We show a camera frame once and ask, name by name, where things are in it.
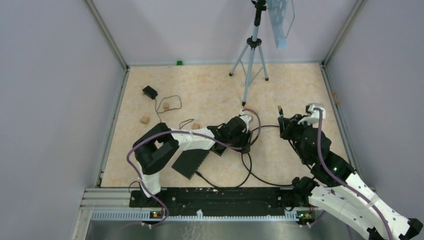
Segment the black network switch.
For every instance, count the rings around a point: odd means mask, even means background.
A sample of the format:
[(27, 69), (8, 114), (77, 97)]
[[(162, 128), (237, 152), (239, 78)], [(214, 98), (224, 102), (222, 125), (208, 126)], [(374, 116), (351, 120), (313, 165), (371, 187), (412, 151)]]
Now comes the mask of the black network switch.
[(209, 150), (204, 149), (185, 150), (171, 167), (186, 179), (191, 180), (209, 153)]
[(214, 154), (216, 154), (216, 155), (218, 155), (218, 156), (221, 157), (225, 153), (226, 150), (227, 150), (226, 147), (223, 147), (223, 148), (212, 148), (211, 149), (211, 152), (213, 152)]

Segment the black power adapter with cord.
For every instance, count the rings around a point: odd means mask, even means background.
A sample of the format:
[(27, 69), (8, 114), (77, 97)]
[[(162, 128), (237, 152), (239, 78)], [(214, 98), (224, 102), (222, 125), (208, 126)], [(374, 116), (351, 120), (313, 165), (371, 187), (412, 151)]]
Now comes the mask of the black power adapter with cord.
[(158, 92), (154, 88), (152, 88), (151, 86), (147, 85), (146, 87), (144, 87), (142, 89), (142, 94), (144, 96), (147, 96), (151, 100), (154, 100), (154, 102), (155, 102), (154, 111), (155, 111), (157, 117), (159, 118), (160, 123), (162, 122), (161, 114), (166, 113), (166, 112), (170, 112), (170, 111), (173, 111), (173, 110), (179, 110), (183, 106), (182, 99), (179, 95), (171, 95), (171, 96), (167, 96), (167, 97), (162, 98), (160, 100), (159, 104), (161, 105), (164, 102), (164, 100), (168, 100), (168, 99), (171, 99), (171, 98), (177, 98), (179, 100), (179, 107), (174, 107), (174, 108), (168, 107), (167, 109), (164, 109), (163, 111), (159, 111), (159, 106), (158, 106), (158, 101), (157, 101)]

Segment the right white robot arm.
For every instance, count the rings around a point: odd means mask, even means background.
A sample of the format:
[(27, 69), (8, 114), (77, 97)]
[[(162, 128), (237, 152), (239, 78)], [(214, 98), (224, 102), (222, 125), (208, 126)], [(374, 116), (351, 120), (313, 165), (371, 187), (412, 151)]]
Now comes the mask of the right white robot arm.
[(417, 218), (392, 209), (361, 179), (342, 157), (330, 151), (322, 131), (324, 115), (280, 115), (280, 137), (292, 143), (313, 177), (293, 179), (293, 200), (299, 206), (319, 207), (358, 232), (366, 240), (411, 240), (423, 229)]

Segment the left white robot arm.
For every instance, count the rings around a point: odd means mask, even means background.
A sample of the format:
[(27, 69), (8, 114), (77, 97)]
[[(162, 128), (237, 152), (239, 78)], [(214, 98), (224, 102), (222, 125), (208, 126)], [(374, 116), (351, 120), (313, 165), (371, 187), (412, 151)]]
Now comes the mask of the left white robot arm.
[(132, 146), (132, 153), (139, 164), (141, 176), (141, 200), (149, 207), (160, 202), (160, 172), (177, 151), (177, 171), (190, 179), (203, 159), (213, 152), (222, 156), (227, 149), (240, 153), (250, 151), (252, 116), (240, 114), (227, 123), (209, 125), (193, 130), (169, 128), (160, 122), (139, 138)]

